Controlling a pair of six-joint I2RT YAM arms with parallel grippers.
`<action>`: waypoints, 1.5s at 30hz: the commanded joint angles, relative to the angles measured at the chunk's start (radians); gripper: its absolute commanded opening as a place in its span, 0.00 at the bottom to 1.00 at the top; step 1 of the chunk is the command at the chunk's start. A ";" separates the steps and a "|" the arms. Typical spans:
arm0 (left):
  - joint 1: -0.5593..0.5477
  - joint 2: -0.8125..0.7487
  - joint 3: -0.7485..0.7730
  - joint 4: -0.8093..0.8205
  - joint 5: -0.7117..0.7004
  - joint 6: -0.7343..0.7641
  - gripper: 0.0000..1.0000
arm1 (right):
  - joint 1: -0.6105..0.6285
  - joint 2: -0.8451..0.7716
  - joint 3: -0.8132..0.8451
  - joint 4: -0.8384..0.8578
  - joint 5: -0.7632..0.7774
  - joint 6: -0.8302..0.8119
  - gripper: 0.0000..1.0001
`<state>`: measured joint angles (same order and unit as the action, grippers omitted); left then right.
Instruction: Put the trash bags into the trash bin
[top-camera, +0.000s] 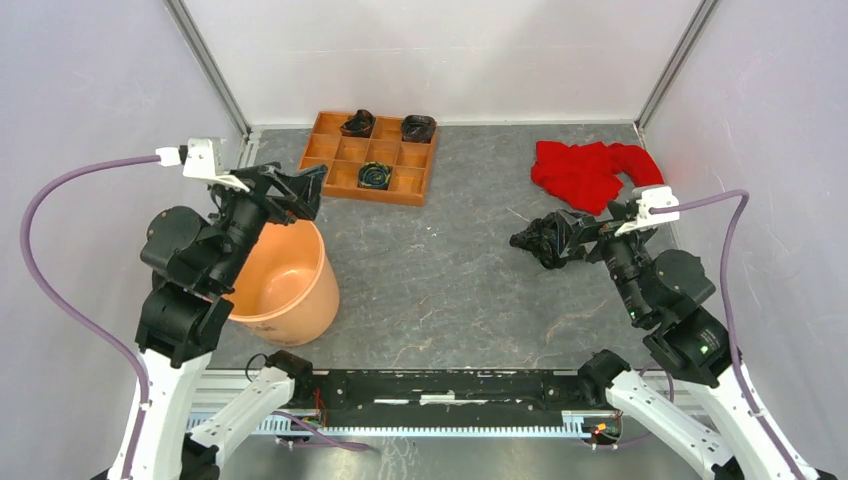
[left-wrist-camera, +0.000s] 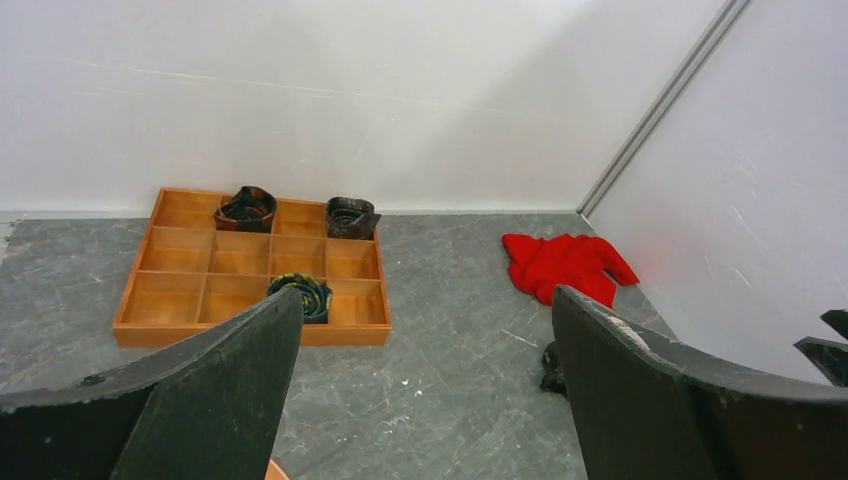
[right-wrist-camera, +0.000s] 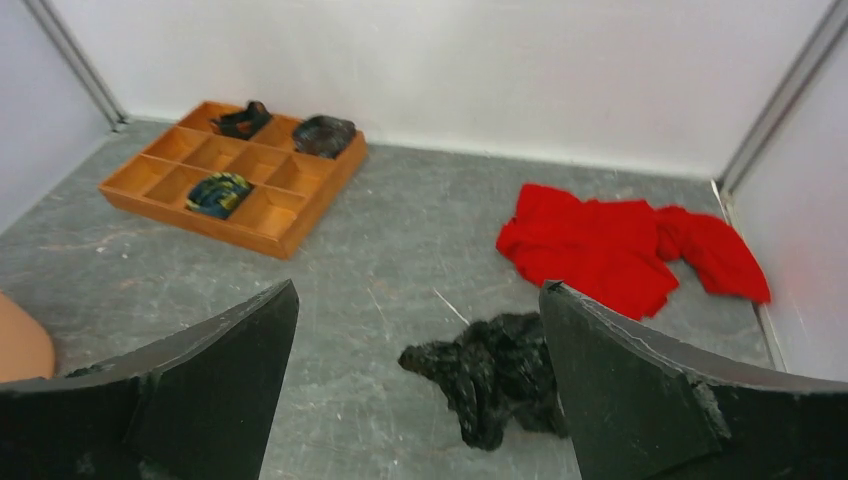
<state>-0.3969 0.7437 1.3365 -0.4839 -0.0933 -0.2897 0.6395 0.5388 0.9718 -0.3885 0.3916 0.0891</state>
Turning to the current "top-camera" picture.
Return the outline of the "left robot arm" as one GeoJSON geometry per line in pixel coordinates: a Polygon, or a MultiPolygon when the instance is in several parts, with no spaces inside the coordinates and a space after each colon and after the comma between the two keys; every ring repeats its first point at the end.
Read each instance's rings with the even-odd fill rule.
{"type": "Polygon", "coordinates": [[[135,341],[146,374],[138,409],[106,479],[216,479],[235,450],[275,410],[314,394],[308,361],[285,352],[203,423],[190,427],[194,394],[233,309],[230,295],[267,225],[312,220],[324,165],[286,174],[272,162],[235,170],[209,187],[208,216],[176,206],[148,227],[141,260],[153,273],[135,341]]]}

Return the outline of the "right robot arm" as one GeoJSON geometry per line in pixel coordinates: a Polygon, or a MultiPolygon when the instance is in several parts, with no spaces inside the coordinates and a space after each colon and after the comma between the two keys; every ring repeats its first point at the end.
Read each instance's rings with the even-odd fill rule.
{"type": "Polygon", "coordinates": [[[751,401],[757,397],[728,329],[704,307],[716,290],[701,260],[670,249],[651,257],[651,231],[620,233],[623,219],[598,221],[559,210],[542,220],[543,251],[556,266],[601,262],[631,324],[646,330],[651,358],[699,402],[700,423],[656,393],[620,356],[603,350],[578,371],[577,392],[591,408],[610,406],[644,426],[703,479],[828,479],[792,448],[751,401]]]}

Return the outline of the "black plastic trash bag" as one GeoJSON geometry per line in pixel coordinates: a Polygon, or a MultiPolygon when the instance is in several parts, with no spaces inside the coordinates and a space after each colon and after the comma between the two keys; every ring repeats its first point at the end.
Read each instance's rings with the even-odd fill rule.
{"type": "Polygon", "coordinates": [[[552,259],[549,236],[553,229],[548,221],[549,214],[532,220],[524,230],[513,234],[509,239],[509,245],[531,253],[545,269],[553,270],[563,268],[573,260],[552,259]]]}

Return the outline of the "orange plastic trash bin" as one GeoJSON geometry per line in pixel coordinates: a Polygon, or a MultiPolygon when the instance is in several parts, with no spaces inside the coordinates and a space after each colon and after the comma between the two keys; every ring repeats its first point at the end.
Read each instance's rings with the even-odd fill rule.
{"type": "Polygon", "coordinates": [[[316,224],[266,224],[228,300],[230,320],[271,344],[321,336],[336,318],[340,290],[316,224]]]}

